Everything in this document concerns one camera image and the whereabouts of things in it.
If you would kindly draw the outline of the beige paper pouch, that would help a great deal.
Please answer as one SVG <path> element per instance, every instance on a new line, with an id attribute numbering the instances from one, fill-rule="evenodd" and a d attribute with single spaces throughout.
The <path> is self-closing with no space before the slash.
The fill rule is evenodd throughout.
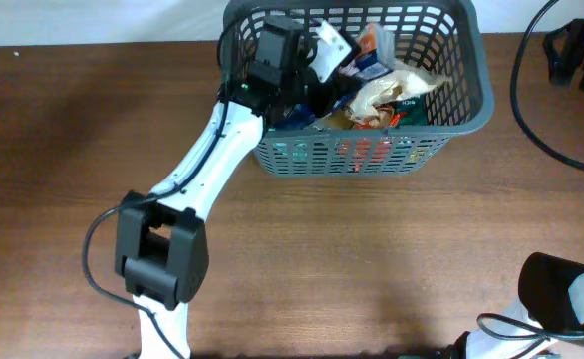
<path id="1" fill-rule="evenodd" d="M 358 91 L 346 105 L 346 114 L 354 122 L 362 123 L 379 115 L 376 106 L 419 97 L 449 80 L 449 76 L 430 73 L 396 60 L 389 74 L 367 82 Z"/>

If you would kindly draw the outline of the brown paper pouch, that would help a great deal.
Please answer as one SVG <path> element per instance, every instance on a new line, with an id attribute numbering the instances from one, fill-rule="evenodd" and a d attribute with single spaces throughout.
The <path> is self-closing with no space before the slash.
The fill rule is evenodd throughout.
<path id="1" fill-rule="evenodd" d="M 400 116 L 389 108 L 380 108 L 375 116 L 361 119 L 352 119 L 349 113 L 338 110 L 335 113 L 319 120 L 322 129 L 333 130 L 368 130 L 394 128 L 400 120 Z"/>

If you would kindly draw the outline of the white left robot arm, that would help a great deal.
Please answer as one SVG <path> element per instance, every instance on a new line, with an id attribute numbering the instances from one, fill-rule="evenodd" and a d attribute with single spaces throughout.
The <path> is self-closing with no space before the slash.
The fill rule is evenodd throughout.
<path id="1" fill-rule="evenodd" d="M 129 192 L 118 209 L 115 272 L 139 314 L 142 358 L 187 358 L 188 304 L 209 265 L 205 223 L 237 166 L 289 107 L 326 115 L 349 93 L 342 77 L 359 52 L 327 21 L 308 32 L 288 16 L 268 16 L 255 52 L 222 61 L 218 101 L 203 133 L 147 195 Z"/>

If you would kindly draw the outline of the small pale green packet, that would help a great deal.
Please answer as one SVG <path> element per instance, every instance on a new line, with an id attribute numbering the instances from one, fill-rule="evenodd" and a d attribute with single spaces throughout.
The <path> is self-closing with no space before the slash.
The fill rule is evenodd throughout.
<path id="1" fill-rule="evenodd" d="M 286 160 L 303 163 L 308 158 L 308 148 L 305 143 L 274 143 L 276 160 Z"/>

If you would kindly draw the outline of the orange spaghetti pasta pack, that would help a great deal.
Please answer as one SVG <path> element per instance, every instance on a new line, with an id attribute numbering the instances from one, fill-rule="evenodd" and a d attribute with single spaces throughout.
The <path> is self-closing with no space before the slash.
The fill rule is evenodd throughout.
<path id="1" fill-rule="evenodd" d="M 365 123 L 354 123 L 352 130 L 381 130 L 396 128 L 403 118 L 407 116 L 406 111 L 398 113 L 381 111 L 379 118 L 371 118 Z M 359 140 L 343 141 L 339 147 L 338 154 L 345 156 L 348 151 L 351 152 L 349 159 L 348 171 L 354 173 L 364 173 L 366 167 L 376 169 L 390 153 L 393 139 L 388 136 L 381 136 L 373 142 L 372 138 L 361 138 Z"/>

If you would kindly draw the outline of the grey plastic laundry basket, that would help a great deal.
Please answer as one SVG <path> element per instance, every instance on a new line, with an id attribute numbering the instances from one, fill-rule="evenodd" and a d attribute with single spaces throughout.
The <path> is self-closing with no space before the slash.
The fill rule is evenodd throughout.
<path id="1" fill-rule="evenodd" d="M 394 128 L 274 130 L 254 153 L 271 174 L 283 177 L 404 175 L 418 170 L 450 139 L 483 127 L 494 111 L 477 12 L 467 0 L 237 0 L 223 13 L 219 50 L 225 76 L 256 50 L 268 15 L 287 15 L 315 31 L 325 19 L 357 34 L 377 22 L 395 34 L 403 62 L 447 80 L 423 95 L 421 120 Z"/>

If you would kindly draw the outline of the green Nescafe coffee bag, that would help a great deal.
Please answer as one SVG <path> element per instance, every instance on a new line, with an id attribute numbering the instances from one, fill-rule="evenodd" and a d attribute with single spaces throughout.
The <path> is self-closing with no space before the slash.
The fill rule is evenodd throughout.
<path id="1" fill-rule="evenodd" d="M 425 96 L 420 95 L 406 100 L 392 102 L 394 114 L 390 120 L 391 128 L 400 126 L 425 126 L 428 121 L 425 109 Z"/>

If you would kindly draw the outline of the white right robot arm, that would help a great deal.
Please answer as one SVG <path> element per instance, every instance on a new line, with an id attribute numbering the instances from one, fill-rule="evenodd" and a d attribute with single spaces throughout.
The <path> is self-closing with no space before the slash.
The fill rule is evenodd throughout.
<path id="1" fill-rule="evenodd" d="M 584 19 L 545 35 L 549 80 L 571 83 L 584 72 Z M 584 92 L 584 75 L 579 88 Z M 437 352 L 438 358 L 547 358 L 557 342 L 584 346 L 584 264 L 535 252 L 524 262 L 516 300 L 501 314 L 482 313 L 477 329 Z"/>

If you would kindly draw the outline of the Kleenex tissue multipack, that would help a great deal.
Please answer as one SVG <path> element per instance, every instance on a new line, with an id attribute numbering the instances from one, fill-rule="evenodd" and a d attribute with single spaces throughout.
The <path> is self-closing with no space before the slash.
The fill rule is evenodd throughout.
<path id="1" fill-rule="evenodd" d="M 299 71 L 292 104 L 272 127 L 299 130 L 331 116 L 365 84 L 391 73 L 394 60 L 394 34 L 380 24 L 367 24 L 357 37 L 322 24 L 318 55 Z"/>

